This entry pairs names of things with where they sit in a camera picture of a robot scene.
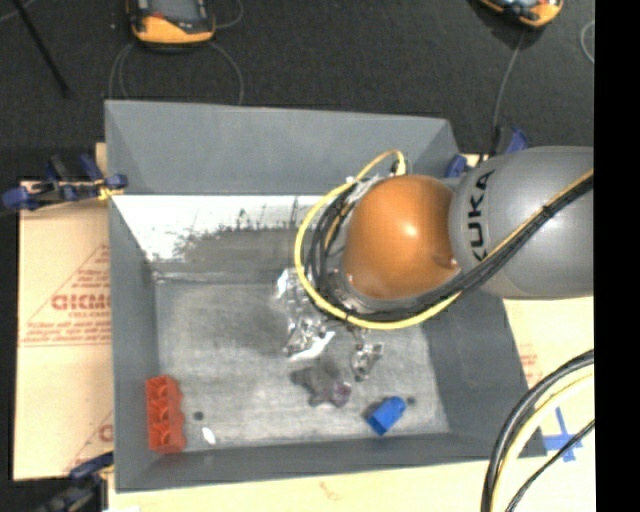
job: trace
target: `yellow cable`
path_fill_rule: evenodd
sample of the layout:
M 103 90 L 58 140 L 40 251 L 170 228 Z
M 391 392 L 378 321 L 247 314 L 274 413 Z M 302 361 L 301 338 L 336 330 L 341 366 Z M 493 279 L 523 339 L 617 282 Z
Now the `yellow cable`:
M 390 331 L 390 330 L 395 330 L 395 329 L 404 329 L 406 327 L 411 327 L 413 325 L 420 324 L 420 323 L 422 323 L 422 322 L 434 317 L 435 315 L 437 315 L 438 313 L 440 313 L 444 309 L 446 309 L 453 302 L 455 302 L 458 299 L 458 297 L 462 294 L 462 291 L 459 291 L 459 292 L 453 294 L 451 297 L 449 297 L 447 299 L 444 299 L 444 300 L 438 302 L 437 304 L 433 305 L 432 307 L 426 309 L 425 311 L 422 311 L 421 313 L 418 313 L 417 315 L 409 317 L 409 318 L 406 318 L 404 320 L 399 320 L 399 321 L 395 321 L 395 322 L 376 322 L 376 321 L 364 320 L 364 319 L 359 318 L 357 316 L 353 316 L 353 315 L 347 314 L 344 311 L 342 311 L 341 309 L 335 307 L 333 304 L 328 302 L 324 297 L 322 297 L 322 295 L 320 295 L 318 293 L 318 291 L 314 288 L 313 284 L 309 281 L 309 279 L 307 279 L 307 276 L 305 275 L 304 266 L 303 266 L 303 263 L 302 263 L 302 246 L 303 246 L 303 242 L 304 242 L 304 235 L 307 232 L 307 229 L 309 228 L 309 226 L 311 225 L 311 221 L 313 220 L 313 218 L 320 211 L 320 209 L 323 206 L 325 206 L 329 201 L 331 201 L 335 197 L 337 197 L 340 194 L 342 194 L 342 192 L 344 192 L 348 188 L 354 186 L 355 182 L 361 181 L 362 178 L 364 178 L 371 171 L 371 169 L 373 169 L 378 163 L 380 163 L 382 160 L 384 160 L 388 156 L 394 155 L 394 154 L 398 157 L 398 161 L 399 161 L 398 169 L 397 169 L 396 174 L 397 175 L 405 174 L 406 173 L 406 162 L 405 162 L 403 154 L 400 151 L 398 151 L 396 149 L 391 149 L 389 151 L 385 151 L 384 153 L 381 153 L 380 155 L 375 157 L 373 160 L 371 160 L 371 162 L 369 162 L 356 175 L 356 177 L 355 177 L 353 182 L 345 183 L 343 185 L 340 185 L 340 186 L 334 188 L 328 194 L 326 194 L 324 197 L 322 197 L 315 205 L 313 205 L 311 207 L 311 209 L 307 212 L 307 215 L 304 217 L 304 219 L 302 220 L 302 222 L 300 224 L 300 228 L 298 229 L 298 232 L 296 234 L 296 239 L 295 239 L 295 244 L 294 244 L 293 259 L 294 259 L 294 266 L 295 266 L 295 269 L 296 269 L 296 273 L 298 275 L 298 279 L 300 280 L 300 283 L 302 284 L 302 287 L 305 289 L 307 294 L 313 299 L 314 303 L 319 308 L 323 309 L 324 311 L 326 311 L 327 313 L 331 314 L 332 316 L 334 316 L 334 317 L 336 317 L 336 318 L 338 318 L 340 320 L 344 320 L 344 321 L 346 321 L 346 322 L 348 322 L 348 323 L 350 323 L 352 325 L 355 325 L 357 327 L 361 327 L 363 329 L 376 329 L 376 330 Z M 491 256 L 493 256 L 493 254 L 495 254 L 502 247 L 504 247 L 511 240 L 513 240 L 516 236 L 518 236 L 528 226 L 530 221 L 536 215 L 538 215 L 545 207 L 547 207 L 547 205 L 551 204 L 558 197 L 560 197 L 561 195 L 565 194 L 569 190 L 575 188 L 576 186 L 578 186 L 583 181 L 589 179 L 592 175 L 593 175 L 593 169 L 591 169 L 590 171 L 586 172 L 583 176 L 581 176 L 580 178 L 578 178 L 577 180 L 575 180 L 574 182 L 569 184 L 561 192 L 559 192 L 558 194 L 553 196 L 553 198 L 550 201 L 545 203 L 545 205 L 543 207 L 539 208 L 524 223 L 522 223 L 518 228 L 516 228 L 511 233 L 511 235 L 509 235 L 500 244 L 498 244 L 498 246 L 496 246 L 489 253 L 487 258 L 490 258 Z
M 566 402 L 569 398 L 582 391 L 588 385 L 593 384 L 593 382 L 594 369 L 592 368 L 589 373 L 578 377 L 556 393 L 552 394 L 549 398 L 547 398 L 547 400 L 538 408 L 536 408 L 535 412 L 524 423 L 517 436 L 509 446 L 509 449 L 507 450 L 504 459 L 502 460 L 502 463 L 498 468 L 495 484 L 493 487 L 494 490 L 491 500 L 491 512 L 499 510 L 498 504 L 500 503 L 502 490 L 504 488 L 505 468 L 510 466 L 511 463 L 518 458 L 518 456 L 522 452 L 522 449 L 524 448 L 525 444 L 527 444 L 533 433 L 542 424 L 545 418 L 547 418 L 549 414 L 551 414 L 555 410 L 556 407 L 560 406 L 560 404 L 562 404 L 563 402 Z

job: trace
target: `blue clamp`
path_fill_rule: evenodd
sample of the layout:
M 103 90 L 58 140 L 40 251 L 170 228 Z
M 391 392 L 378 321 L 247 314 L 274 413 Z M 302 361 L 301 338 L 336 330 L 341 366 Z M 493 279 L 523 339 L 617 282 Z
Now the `blue clamp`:
M 388 398 L 367 417 L 367 423 L 376 434 L 383 436 L 400 419 L 406 408 L 407 404 L 399 396 Z
M 447 165 L 447 169 L 444 172 L 445 178 L 458 178 L 464 174 L 467 169 L 467 159 L 461 154 L 457 153 Z
M 98 197 L 106 190 L 121 190 L 129 181 L 124 174 L 104 177 L 95 161 L 86 153 L 79 157 L 80 166 L 88 182 L 72 179 L 58 155 L 49 158 L 44 179 L 35 183 L 31 190 L 16 187 L 2 194 L 2 204 L 11 210 L 36 210 L 42 206 L 80 201 Z
M 509 139 L 509 143 L 507 147 L 504 149 L 503 153 L 515 153 L 516 151 L 523 151 L 529 147 L 529 140 L 525 133 L 519 128 L 512 127 L 511 128 L 511 138 Z
M 71 478 L 71 480 L 81 480 L 83 478 L 87 478 L 102 469 L 113 466 L 113 462 L 113 452 L 107 452 L 102 455 L 98 455 L 97 457 L 83 462 L 79 466 L 73 468 L 69 472 L 69 478 Z

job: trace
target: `blue object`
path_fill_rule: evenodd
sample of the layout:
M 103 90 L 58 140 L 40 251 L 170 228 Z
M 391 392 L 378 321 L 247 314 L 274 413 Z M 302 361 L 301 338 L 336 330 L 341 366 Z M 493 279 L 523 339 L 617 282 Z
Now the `blue object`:
M 101 180 L 104 175 L 98 167 L 98 164 L 87 153 L 82 153 L 78 158 L 82 170 L 87 173 L 91 181 Z
M 399 396 L 386 399 L 367 418 L 367 423 L 379 436 L 383 436 L 400 419 L 407 408 L 405 401 Z
M 129 184 L 129 179 L 124 174 L 114 174 L 104 180 L 104 185 L 109 190 L 119 190 Z
M 445 178 L 458 178 L 462 176 L 464 170 L 467 167 L 467 159 L 463 157 L 461 154 L 456 154 L 449 162 L 447 166 L 447 170 L 444 173 Z
M 124 174 L 104 177 L 95 161 L 86 153 L 79 157 L 80 164 L 91 180 L 86 183 L 70 183 L 74 179 L 69 175 L 58 155 L 49 158 L 45 167 L 45 179 L 37 182 L 29 191 L 26 187 L 16 187 L 2 194 L 2 204 L 10 210 L 36 210 L 55 203 L 80 201 L 98 197 L 105 188 L 121 190 L 129 184 Z
M 556 418 L 558 419 L 558 424 L 560 425 L 560 434 L 550 435 L 550 436 L 542 436 L 544 441 L 544 447 L 548 451 L 556 451 L 560 450 L 572 437 L 573 434 L 570 434 L 567 430 L 567 425 L 564 422 L 564 418 L 562 417 L 562 412 L 559 407 L 556 407 Z M 573 448 L 567 450 L 562 454 L 562 460 L 564 462 L 571 462 L 576 460 L 576 456 L 574 453 L 575 448 L 582 448 L 582 442 L 577 442 Z
M 525 133 L 519 128 L 511 128 L 511 140 L 504 150 L 505 153 L 515 153 L 523 151 L 529 147 L 529 141 Z
M 26 187 L 16 187 L 4 192 L 2 194 L 2 204 L 10 210 L 21 210 L 23 208 L 35 210 L 40 206 L 38 201 L 31 197 Z
M 98 455 L 91 460 L 83 462 L 79 466 L 73 468 L 69 472 L 69 478 L 71 478 L 72 480 L 86 478 L 88 476 L 91 476 L 93 473 L 112 465 L 113 452 L 107 452 L 103 455 Z

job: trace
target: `clamp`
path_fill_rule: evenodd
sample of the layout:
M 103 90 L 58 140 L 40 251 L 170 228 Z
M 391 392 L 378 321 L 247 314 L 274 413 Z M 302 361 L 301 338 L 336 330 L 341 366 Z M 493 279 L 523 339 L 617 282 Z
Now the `clamp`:
M 95 161 L 86 153 L 80 155 L 79 161 L 86 175 L 82 180 L 71 179 L 72 176 L 60 156 L 53 155 L 47 162 L 43 180 L 29 188 L 20 186 L 7 190 L 2 194 L 2 204 L 10 210 L 33 211 L 43 206 L 82 199 L 104 199 L 129 184 L 124 174 L 105 177 Z

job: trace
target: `blue block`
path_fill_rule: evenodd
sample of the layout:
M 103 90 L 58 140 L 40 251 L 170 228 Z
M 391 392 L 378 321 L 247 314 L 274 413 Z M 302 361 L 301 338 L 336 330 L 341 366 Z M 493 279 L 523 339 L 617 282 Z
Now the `blue block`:
M 407 404 L 399 396 L 388 398 L 367 418 L 367 423 L 376 434 L 383 436 L 400 419 L 406 408 Z

